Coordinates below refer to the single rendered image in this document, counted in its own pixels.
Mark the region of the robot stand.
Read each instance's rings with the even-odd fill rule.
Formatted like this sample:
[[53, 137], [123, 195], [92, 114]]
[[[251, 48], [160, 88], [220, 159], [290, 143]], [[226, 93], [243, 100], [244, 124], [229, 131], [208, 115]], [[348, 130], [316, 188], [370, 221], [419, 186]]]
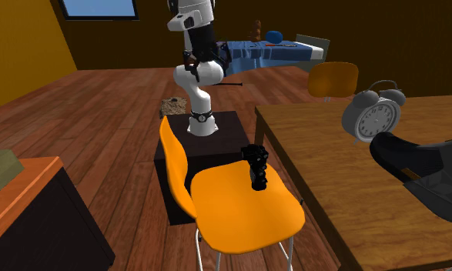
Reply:
[[[241, 148], [249, 145], [246, 132], [235, 111], [215, 112], [213, 116], [219, 130], [204, 137], [194, 136], [187, 132], [188, 114], [168, 116], [170, 127], [181, 142], [188, 159], [188, 172], [184, 181], [187, 189], [190, 189], [192, 178], [196, 173], [211, 167], [240, 161], [242, 159]], [[172, 197], [161, 143], [157, 145], [154, 163], [169, 224], [175, 226], [194, 222], [194, 219], [188, 216]]]

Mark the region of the bed with blue cover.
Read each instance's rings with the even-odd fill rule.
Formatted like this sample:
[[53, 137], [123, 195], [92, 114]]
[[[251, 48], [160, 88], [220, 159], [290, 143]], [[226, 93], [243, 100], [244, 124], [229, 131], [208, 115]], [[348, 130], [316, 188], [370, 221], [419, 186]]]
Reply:
[[297, 44], [297, 47], [266, 47], [267, 41], [229, 41], [232, 56], [226, 75], [252, 69], [281, 65], [315, 65], [325, 61], [330, 40], [307, 35], [296, 35], [295, 41], [283, 40], [280, 44]]

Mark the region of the orange chair with white legs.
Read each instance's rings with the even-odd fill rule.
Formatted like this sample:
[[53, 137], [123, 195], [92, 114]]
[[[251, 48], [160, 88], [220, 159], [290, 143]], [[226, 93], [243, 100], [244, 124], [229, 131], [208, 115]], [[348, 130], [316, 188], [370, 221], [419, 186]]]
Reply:
[[303, 228], [300, 202], [269, 164], [262, 191], [252, 188], [249, 164], [243, 158], [196, 173], [187, 189], [186, 152], [167, 118], [161, 121], [159, 137], [172, 197], [195, 220], [195, 241], [204, 240], [219, 256], [239, 255], [283, 240], [292, 242]]

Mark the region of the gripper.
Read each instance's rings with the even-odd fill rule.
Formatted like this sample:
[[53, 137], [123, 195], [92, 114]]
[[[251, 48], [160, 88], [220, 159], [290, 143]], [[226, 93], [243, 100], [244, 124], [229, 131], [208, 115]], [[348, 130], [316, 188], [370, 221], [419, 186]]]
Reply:
[[200, 82], [197, 68], [200, 62], [214, 61], [222, 67], [223, 74], [232, 61], [232, 56], [227, 42], [216, 42], [213, 23], [199, 28], [188, 30], [192, 51], [184, 50], [182, 53], [185, 70], [189, 71]]

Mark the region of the black shoe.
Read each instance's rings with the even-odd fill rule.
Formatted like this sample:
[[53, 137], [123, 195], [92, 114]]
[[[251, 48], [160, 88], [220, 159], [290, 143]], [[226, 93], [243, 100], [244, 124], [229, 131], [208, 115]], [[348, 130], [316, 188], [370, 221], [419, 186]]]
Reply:
[[370, 154], [432, 213], [452, 222], [452, 139], [418, 145], [381, 132]]

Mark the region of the dark cabinet with wooden top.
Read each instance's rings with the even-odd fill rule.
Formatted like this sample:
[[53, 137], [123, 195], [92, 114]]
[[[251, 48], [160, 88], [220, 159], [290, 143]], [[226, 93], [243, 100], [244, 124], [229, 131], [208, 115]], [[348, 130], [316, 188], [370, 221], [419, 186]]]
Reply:
[[0, 190], [0, 271], [109, 271], [116, 255], [58, 157]]

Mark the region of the brown chair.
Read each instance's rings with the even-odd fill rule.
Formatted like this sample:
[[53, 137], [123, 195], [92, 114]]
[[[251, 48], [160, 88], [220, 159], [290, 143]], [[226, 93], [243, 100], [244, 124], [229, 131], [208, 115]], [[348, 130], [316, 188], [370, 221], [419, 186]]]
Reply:
[[316, 98], [346, 98], [357, 90], [359, 69], [349, 62], [324, 62], [311, 68], [307, 89]]

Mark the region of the olive green box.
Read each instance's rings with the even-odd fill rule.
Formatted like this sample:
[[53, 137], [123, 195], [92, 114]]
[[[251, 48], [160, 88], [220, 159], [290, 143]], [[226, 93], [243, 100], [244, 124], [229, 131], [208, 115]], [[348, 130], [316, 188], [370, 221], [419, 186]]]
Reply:
[[11, 149], [0, 149], [0, 190], [7, 186], [23, 169], [23, 165]]

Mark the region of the brown figure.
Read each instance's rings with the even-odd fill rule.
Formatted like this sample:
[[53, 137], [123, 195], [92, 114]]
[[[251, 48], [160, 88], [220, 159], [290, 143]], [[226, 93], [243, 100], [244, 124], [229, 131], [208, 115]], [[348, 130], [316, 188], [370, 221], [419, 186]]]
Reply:
[[260, 42], [261, 41], [261, 21], [259, 19], [253, 22], [251, 31], [249, 33], [249, 40], [251, 42]]

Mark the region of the brown rock-like lump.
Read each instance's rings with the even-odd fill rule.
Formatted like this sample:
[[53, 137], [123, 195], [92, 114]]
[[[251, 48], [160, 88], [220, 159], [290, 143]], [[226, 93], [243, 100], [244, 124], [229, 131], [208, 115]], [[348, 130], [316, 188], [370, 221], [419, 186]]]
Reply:
[[183, 97], [168, 97], [161, 101], [159, 107], [159, 117], [162, 119], [165, 115], [182, 115], [186, 113], [187, 100]]

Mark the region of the wooden table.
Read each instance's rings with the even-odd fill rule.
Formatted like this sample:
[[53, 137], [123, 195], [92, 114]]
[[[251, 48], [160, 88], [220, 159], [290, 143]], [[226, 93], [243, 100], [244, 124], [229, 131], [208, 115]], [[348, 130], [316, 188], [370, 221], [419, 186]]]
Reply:
[[452, 223], [435, 216], [343, 130], [347, 103], [259, 105], [268, 139], [340, 261], [340, 271], [452, 266]]

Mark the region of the grey alarm clock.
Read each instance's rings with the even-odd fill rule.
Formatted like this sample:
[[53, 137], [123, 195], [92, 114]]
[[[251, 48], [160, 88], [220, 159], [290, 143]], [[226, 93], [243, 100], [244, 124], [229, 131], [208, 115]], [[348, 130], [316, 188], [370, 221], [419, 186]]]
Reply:
[[[392, 89], [375, 92], [372, 88], [383, 82], [393, 84]], [[380, 132], [391, 132], [400, 121], [401, 106], [406, 96], [393, 80], [380, 80], [357, 94], [343, 112], [343, 129], [355, 142], [372, 142]]]

